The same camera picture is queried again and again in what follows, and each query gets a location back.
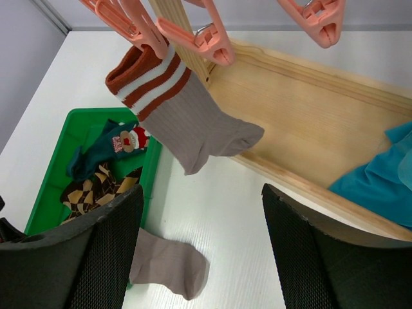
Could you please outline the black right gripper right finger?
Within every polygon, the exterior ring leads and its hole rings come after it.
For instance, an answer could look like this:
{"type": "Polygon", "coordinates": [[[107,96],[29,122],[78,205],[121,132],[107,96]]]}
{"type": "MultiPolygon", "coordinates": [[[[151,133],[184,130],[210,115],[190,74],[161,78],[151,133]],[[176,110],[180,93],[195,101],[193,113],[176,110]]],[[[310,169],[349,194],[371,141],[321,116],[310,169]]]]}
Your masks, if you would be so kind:
{"type": "Polygon", "coordinates": [[[287,308],[411,308],[411,242],[351,227],[268,183],[261,193],[287,308]]]}

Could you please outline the pink hanger clip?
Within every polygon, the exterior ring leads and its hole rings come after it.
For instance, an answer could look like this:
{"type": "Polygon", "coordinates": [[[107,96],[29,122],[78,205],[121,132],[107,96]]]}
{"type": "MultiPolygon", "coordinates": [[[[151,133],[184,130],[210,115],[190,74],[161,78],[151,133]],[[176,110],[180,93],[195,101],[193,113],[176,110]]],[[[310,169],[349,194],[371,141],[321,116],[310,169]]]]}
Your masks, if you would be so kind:
{"type": "Polygon", "coordinates": [[[192,31],[184,30],[172,21],[159,17],[156,25],[160,33],[170,41],[215,64],[229,66],[234,63],[236,55],[214,1],[188,1],[188,3],[206,9],[212,22],[193,34],[192,31]]]}
{"type": "Polygon", "coordinates": [[[80,2],[139,50],[149,46],[159,59],[166,58],[168,45],[140,1],[80,2]]]}

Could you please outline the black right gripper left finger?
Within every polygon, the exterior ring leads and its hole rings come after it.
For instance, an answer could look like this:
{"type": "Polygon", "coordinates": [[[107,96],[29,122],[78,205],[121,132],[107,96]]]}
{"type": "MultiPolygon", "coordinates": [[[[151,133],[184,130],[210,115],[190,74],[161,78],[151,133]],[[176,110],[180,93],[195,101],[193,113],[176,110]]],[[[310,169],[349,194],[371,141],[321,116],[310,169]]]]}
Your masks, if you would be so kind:
{"type": "Polygon", "coordinates": [[[1,244],[1,308],[121,308],[144,208],[141,185],[74,220],[1,244]]]}

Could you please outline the grey sock red striped cuff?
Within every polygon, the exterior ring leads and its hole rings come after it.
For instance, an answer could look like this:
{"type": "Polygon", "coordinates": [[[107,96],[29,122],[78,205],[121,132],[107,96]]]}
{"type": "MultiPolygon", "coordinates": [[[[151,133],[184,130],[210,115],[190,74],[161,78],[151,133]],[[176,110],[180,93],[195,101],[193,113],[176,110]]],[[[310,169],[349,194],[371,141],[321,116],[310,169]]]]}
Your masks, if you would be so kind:
{"type": "Polygon", "coordinates": [[[255,146],[265,130],[224,113],[197,74],[171,44],[159,59],[150,46],[132,46],[108,73],[106,86],[140,125],[196,174],[211,156],[236,156],[255,146]]]}

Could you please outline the pink round clip hanger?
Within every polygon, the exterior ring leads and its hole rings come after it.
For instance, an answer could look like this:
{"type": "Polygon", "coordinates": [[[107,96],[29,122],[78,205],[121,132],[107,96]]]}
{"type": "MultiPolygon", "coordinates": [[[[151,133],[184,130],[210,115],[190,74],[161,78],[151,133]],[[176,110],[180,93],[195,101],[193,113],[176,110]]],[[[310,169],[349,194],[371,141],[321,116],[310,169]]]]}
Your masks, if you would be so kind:
{"type": "Polygon", "coordinates": [[[309,1],[304,6],[280,1],[279,5],[320,47],[329,48],[339,41],[345,1],[309,1]]]}

